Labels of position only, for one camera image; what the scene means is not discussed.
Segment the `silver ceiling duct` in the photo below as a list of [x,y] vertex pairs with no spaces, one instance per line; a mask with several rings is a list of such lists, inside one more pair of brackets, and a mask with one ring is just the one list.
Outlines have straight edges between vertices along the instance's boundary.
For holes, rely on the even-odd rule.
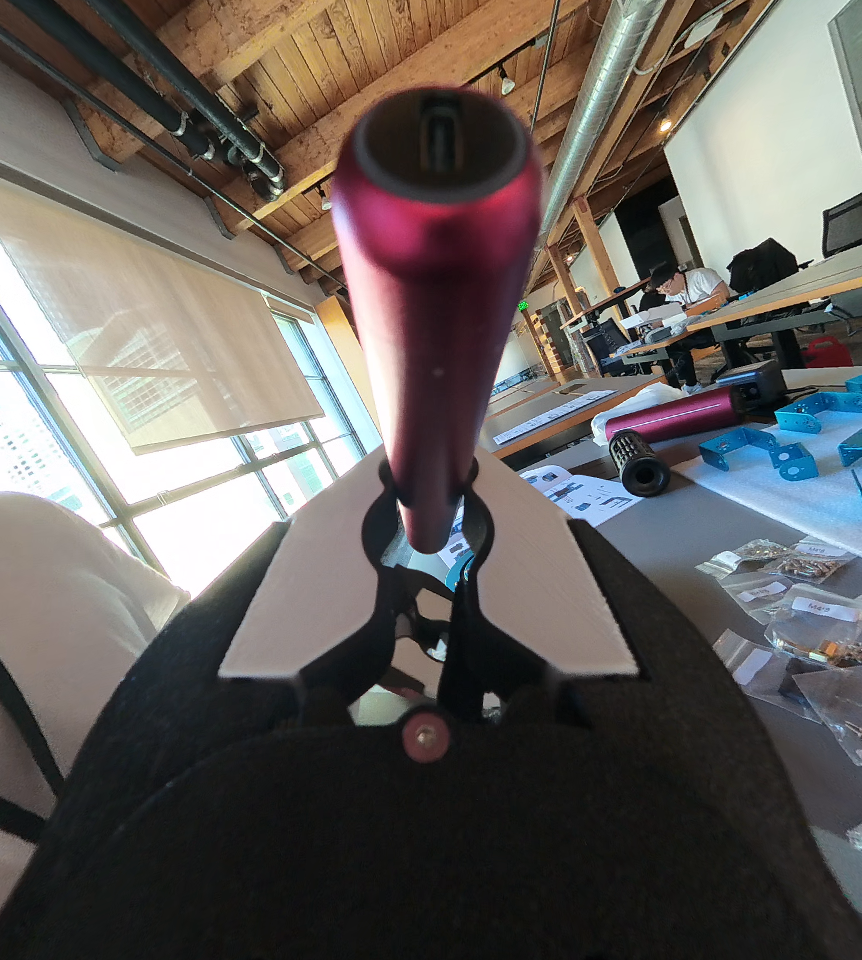
[[545,246],[568,204],[594,143],[603,132],[664,6],[664,1],[611,2],[558,147],[534,245],[536,252]]

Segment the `small blue angle bracket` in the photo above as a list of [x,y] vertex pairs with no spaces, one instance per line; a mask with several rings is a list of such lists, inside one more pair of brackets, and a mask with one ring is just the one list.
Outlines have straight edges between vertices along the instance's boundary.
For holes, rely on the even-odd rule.
[[820,476],[817,462],[800,442],[779,445],[770,450],[773,468],[781,479],[799,482]]

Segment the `white foam sheet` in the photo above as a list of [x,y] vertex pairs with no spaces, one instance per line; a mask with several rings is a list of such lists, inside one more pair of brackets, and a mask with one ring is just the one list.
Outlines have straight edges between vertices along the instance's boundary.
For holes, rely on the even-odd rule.
[[783,445],[802,443],[814,457],[819,475],[802,481],[782,479],[763,450],[753,447],[728,454],[728,471],[700,456],[674,466],[684,476],[718,495],[862,558],[862,500],[850,469],[842,465],[838,445],[862,428],[862,414],[821,415],[821,432],[797,434],[766,428]]

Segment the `red electric screwdriver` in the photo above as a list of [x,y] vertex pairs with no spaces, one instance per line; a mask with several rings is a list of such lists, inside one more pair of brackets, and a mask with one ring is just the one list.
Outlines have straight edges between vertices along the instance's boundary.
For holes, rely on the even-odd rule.
[[542,221],[544,171],[502,102],[413,88],[345,139],[332,218],[404,529],[449,538]]

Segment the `red cylindrical case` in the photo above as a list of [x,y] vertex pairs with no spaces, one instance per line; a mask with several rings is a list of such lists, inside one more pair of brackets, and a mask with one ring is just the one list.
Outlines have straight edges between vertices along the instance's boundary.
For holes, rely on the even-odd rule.
[[610,418],[604,425],[609,442],[618,432],[632,430],[648,443],[683,438],[713,429],[737,426],[744,408],[734,389],[701,390],[682,399]]

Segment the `printed paper sheet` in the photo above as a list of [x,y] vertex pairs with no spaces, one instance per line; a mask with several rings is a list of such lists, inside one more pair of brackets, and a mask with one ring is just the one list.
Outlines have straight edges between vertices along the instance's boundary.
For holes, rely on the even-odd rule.
[[559,420],[566,419],[587,407],[596,405],[599,402],[611,397],[615,393],[615,390],[593,390],[587,393],[578,394],[574,398],[570,399],[569,402],[560,404],[557,407],[541,414],[537,414],[536,416],[523,421],[521,424],[511,427],[509,430],[503,433],[496,434],[493,437],[493,442],[498,447],[505,446],[529,433],[554,424]]

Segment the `portable power station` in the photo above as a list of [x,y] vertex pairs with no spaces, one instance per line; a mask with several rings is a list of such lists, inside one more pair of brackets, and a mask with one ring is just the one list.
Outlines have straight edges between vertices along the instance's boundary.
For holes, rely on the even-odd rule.
[[773,411],[788,401],[785,375],[776,359],[729,369],[715,385],[729,390],[738,408],[747,412]]

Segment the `red bag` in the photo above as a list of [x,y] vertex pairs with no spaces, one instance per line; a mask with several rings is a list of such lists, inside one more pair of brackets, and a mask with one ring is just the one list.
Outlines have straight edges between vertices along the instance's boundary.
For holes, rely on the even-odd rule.
[[815,338],[800,349],[800,355],[804,366],[808,369],[855,366],[848,345],[831,335]]

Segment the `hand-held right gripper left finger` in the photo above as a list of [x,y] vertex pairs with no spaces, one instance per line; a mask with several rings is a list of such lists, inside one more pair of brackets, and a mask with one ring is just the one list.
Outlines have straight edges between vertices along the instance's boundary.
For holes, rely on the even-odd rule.
[[386,456],[370,453],[293,516],[219,668],[223,679],[377,681],[396,645]]

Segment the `wood-edged office desk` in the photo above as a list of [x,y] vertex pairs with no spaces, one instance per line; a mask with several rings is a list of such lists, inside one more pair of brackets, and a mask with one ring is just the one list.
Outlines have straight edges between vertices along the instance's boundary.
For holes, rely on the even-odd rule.
[[720,309],[689,321],[688,328],[677,337],[655,343],[637,343],[617,358],[625,365],[651,358],[660,362],[666,371],[668,350],[689,334],[699,330],[714,330],[721,341],[727,337],[756,335],[766,330],[765,324],[738,327],[737,322],[749,316],[770,313],[790,306],[831,298],[843,292],[862,288],[862,246],[836,254],[832,258],[774,283],[749,296],[729,303]]
[[[666,374],[660,371],[646,375],[580,378],[554,390],[535,392],[521,402],[488,416],[478,443],[487,452],[507,462],[508,466],[521,467],[531,454],[540,457],[545,452],[588,437],[592,433],[592,420],[597,414],[614,408],[652,383],[666,381]],[[567,416],[559,416],[506,442],[498,442],[500,436],[513,428],[568,405],[585,394],[600,392],[604,392],[604,396],[593,403],[582,404]]]

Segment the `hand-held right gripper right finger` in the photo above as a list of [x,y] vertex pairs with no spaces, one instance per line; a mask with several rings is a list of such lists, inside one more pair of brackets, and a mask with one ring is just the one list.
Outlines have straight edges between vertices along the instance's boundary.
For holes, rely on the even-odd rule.
[[569,516],[483,446],[463,498],[485,620],[569,677],[636,677],[639,666]]

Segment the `black bit holder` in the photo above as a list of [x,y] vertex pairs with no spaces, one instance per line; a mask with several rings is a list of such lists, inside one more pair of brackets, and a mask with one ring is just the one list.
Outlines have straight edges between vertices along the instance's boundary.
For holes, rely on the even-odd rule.
[[637,431],[622,429],[615,432],[608,442],[608,453],[628,494],[653,498],[667,488],[670,467]]

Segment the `white instruction booklet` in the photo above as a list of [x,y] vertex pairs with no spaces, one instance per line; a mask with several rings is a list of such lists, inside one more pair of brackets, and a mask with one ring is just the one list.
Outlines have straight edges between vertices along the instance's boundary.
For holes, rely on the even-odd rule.
[[519,476],[569,517],[586,520],[593,527],[642,500],[618,481],[572,474],[555,464],[533,467]]

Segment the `grey desk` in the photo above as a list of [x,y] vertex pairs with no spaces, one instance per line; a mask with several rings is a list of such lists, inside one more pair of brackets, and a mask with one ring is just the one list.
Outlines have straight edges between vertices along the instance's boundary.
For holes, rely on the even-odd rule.
[[[605,520],[599,531],[713,644],[730,630],[761,641],[764,628],[741,611],[713,577],[697,565],[755,539],[794,545],[806,535],[756,510],[693,483],[674,467],[700,456],[699,445],[728,431],[655,443],[674,476],[664,493]],[[862,558],[856,556],[824,582],[847,597],[862,594]],[[862,849],[848,831],[862,824],[862,767],[852,762],[823,724],[753,697],[788,771],[812,833],[851,905],[862,914]]]

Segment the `pile of labelled screw bags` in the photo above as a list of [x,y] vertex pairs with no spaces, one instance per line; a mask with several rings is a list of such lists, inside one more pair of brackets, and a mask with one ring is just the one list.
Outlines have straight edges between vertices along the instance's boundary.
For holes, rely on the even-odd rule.
[[[750,697],[821,723],[862,767],[862,594],[824,583],[853,556],[808,536],[755,539],[697,564],[751,619],[761,640],[726,630],[714,649]],[[847,832],[862,850],[862,823]]]

